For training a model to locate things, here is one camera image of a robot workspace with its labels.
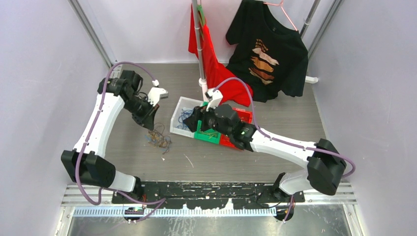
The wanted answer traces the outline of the metal clothes stand pole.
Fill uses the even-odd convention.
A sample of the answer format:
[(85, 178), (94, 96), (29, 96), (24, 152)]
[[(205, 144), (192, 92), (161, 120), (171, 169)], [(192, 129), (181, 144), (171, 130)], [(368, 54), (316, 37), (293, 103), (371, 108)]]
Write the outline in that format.
[(191, 4), (192, 4), (192, 10), (193, 10), (194, 30), (195, 30), (198, 63), (199, 63), (199, 71), (200, 71), (199, 86), (201, 87), (201, 90), (202, 90), (203, 101), (208, 102), (208, 98), (206, 97), (208, 86), (207, 86), (207, 80), (206, 80), (206, 75), (205, 75), (205, 70), (204, 70), (202, 46), (201, 46), (201, 23), (200, 23), (198, 8), (197, 8), (198, 1), (192, 0)]

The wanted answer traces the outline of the red t-shirt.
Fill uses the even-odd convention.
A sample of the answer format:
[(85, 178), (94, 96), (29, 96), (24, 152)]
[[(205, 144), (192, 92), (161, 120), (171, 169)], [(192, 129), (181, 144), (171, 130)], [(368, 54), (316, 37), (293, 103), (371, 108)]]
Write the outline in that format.
[[(225, 65), (218, 61), (207, 24), (201, 29), (201, 46), (208, 89), (215, 88), (224, 80), (235, 77)], [(198, 59), (192, 7), (188, 51)], [(252, 89), (250, 88), (249, 93), (247, 93), (245, 86), (239, 81), (230, 80), (222, 85), (219, 90), (223, 95), (222, 103), (234, 101), (246, 107), (251, 104), (249, 97), (253, 95)]]

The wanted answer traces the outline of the red plastic bin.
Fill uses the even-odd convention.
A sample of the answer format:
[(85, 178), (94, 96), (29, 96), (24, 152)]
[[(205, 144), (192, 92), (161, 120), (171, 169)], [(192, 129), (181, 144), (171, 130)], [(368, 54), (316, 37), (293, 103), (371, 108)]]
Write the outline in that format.
[[(237, 112), (237, 115), (242, 122), (246, 122), (246, 123), (252, 122), (253, 114), (251, 111), (247, 111), (245, 109), (240, 109), (240, 108), (235, 108), (235, 107), (233, 107), (232, 109)], [(230, 142), (230, 138), (224, 134), (221, 135), (219, 144), (225, 147), (238, 149)]]

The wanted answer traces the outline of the pink clothes hanger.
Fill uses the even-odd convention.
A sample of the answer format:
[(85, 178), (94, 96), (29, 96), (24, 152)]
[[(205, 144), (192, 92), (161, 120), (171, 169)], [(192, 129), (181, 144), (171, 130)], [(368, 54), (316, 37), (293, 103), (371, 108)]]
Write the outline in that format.
[(295, 31), (298, 31), (296, 25), (294, 24), (294, 22), (292, 21), (292, 19), (289, 17), (288, 13), (286, 12), (285, 8), (284, 8), (284, 0), (280, 0), (279, 3), (272, 3), (272, 2), (264, 2), (265, 5), (270, 5), (270, 6), (276, 6), (276, 7), (280, 7), (282, 13), (285, 15), (286, 19), (288, 20), (288, 22), (291, 24), (292, 28)]

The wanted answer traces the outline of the black printed t-shirt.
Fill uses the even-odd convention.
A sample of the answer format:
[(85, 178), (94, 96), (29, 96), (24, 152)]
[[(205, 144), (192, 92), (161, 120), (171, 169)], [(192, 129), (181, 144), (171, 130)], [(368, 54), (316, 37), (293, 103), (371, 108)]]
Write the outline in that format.
[(252, 89), (254, 101), (267, 102), (279, 92), (303, 95), (308, 50), (300, 33), (282, 25), (259, 0), (243, 0), (226, 32), (235, 45), (227, 69)]

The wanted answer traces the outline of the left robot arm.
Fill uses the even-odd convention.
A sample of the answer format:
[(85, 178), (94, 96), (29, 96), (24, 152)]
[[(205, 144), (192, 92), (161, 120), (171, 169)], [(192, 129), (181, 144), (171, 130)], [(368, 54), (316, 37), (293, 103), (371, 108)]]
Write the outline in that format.
[(158, 102), (168, 92), (154, 81), (149, 93), (140, 92), (143, 78), (133, 70), (124, 70), (118, 77), (103, 79), (97, 89), (96, 104), (81, 138), (72, 150), (65, 150), (61, 161), (74, 183), (124, 192), (132, 203), (143, 198), (139, 177), (124, 174), (105, 160), (105, 151), (115, 121), (122, 109), (132, 114), (143, 128), (154, 129)]

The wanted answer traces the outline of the green clothes hanger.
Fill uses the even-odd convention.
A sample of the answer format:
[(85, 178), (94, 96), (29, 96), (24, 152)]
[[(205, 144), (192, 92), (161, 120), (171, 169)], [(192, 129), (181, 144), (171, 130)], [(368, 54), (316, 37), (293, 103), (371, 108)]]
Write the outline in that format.
[(206, 21), (203, 7), (200, 4), (197, 5), (197, 13), (198, 13), (198, 27), (199, 29), (202, 29), (206, 25), (207, 21)]

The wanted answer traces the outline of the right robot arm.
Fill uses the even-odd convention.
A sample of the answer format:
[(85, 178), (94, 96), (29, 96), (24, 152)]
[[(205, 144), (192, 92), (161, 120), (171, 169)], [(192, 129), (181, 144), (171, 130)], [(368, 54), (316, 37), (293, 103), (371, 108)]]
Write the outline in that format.
[(277, 177), (273, 195), (279, 202), (310, 189), (335, 195), (347, 167), (346, 161), (329, 140), (304, 142), (273, 134), (254, 123), (242, 121), (227, 104), (215, 109), (197, 106), (183, 122), (191, 132), (213, 129), (227, 136), (240, 150), (270, 154), (302, 167), (301, 171), (281, 173)]

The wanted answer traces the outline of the white plastic bin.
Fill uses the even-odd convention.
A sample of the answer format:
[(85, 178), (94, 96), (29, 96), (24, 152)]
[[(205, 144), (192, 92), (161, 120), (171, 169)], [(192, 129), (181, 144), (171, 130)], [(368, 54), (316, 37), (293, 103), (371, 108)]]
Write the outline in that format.
[(172, 134), (194, 138), (194, 133), (183, 123), (183, 120), (192, 114), (195, 107), (202, 106), (202, 104), (203, 101), (181, 96), (170, 120), (170, 132)]

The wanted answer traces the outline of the green plastic bin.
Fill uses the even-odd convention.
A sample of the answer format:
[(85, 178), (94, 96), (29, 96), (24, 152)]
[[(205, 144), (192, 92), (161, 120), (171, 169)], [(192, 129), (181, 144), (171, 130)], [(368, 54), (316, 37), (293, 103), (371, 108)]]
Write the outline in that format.
[(218, 145), (220, 141), (221, 134), (213, 129), (208, 129), (206, 131), (201, 130), (202, 121), (199, 122), (199, 130), (194, 133), (194, 139), (213, 143)]

